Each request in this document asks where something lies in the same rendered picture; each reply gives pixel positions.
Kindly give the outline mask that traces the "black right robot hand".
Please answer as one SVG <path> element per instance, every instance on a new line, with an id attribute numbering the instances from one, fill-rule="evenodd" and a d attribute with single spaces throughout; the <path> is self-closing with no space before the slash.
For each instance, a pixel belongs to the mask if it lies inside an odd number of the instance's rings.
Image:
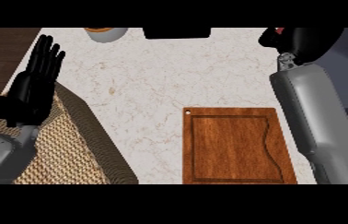
<path id="1" fill-rule="evenodd" d="M 267 28 L 258 39 L 264 47 L 275 48 L 279 53 L 292 53 L 294 63 L 303 65 L 314 62 L 337 43 L 344 28 L 294 28 L 285 27 L 282 34 L 278 28 Z"/>

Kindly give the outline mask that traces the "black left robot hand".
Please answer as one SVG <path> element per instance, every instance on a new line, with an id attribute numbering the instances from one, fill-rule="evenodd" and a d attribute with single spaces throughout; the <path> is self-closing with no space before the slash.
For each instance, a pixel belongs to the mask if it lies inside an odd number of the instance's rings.
<path id="1" fill-rule="evenodd" d="M 56 79 L 65 51 L 50 35 L 42 35 L 31 51 L 27 70 L 14 79 L 9 93 L 0 96 L 0 119 L 8 127 L 40 125 L 53 103 Z"/>

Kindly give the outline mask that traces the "grey pot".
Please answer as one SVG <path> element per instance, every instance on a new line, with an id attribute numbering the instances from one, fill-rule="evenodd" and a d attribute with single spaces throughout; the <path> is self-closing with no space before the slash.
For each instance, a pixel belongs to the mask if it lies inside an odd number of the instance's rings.
<path id="1" fill-rule="evenodd" d="M 92 40 L 101 43 L 117 41 L 127 33 L 127 28 L 86 28 Z"/>

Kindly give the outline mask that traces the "brown wooden cutting board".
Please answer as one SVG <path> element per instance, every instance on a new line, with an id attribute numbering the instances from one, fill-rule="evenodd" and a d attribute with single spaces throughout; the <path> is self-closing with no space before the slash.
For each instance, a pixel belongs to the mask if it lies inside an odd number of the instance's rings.
<path id="1" fill-rule="evenodd" d="M 297 183 L 273 108 L 183 109 L 183 183 Z"/>

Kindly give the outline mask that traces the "woven wicker basket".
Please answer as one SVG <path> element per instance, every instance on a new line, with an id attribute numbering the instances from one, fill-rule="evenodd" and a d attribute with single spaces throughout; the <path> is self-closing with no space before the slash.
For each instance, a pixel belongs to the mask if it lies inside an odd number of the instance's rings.
<path id="1" fill-rule="evenodd" d="M 132 167 L 84 100 L 56 86 L 53 105 L 34 148 L 12 177 L 3 173 L 5 156 L 20 142 L 21 130 L 0 119 L 0 183 L 137 184 Z"/>

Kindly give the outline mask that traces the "black appliance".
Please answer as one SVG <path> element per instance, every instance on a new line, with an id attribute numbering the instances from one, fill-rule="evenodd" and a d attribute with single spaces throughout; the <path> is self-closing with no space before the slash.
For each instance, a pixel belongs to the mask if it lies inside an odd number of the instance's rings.
<path id="1" fill-rule="evenodd" d="M 149 40 L 208 38 L 210 28 L 143 28 Z"/>

